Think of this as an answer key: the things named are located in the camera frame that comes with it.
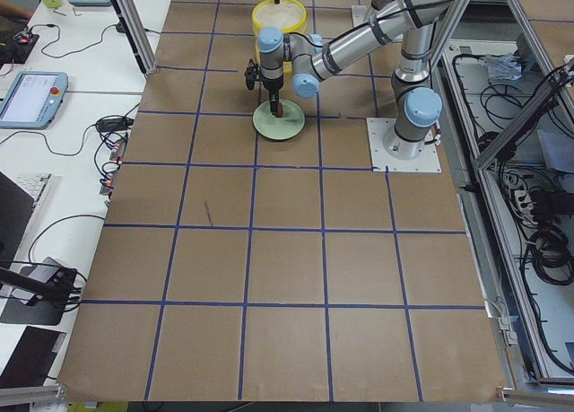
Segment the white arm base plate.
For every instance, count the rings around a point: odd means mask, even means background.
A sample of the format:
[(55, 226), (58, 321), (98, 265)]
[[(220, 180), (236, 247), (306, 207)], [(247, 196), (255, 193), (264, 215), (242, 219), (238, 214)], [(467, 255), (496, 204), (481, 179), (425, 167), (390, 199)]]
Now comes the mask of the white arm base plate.
[(366, 118), (371, 169), (377, 172), (441, 173), (437, 145), (429, 129), (420, 142), (401, 140), (395, 118)]
[(352, 26), (357, 27), (366, 22), (375, 10), (370, 5), (353, 5), (351, 7)]

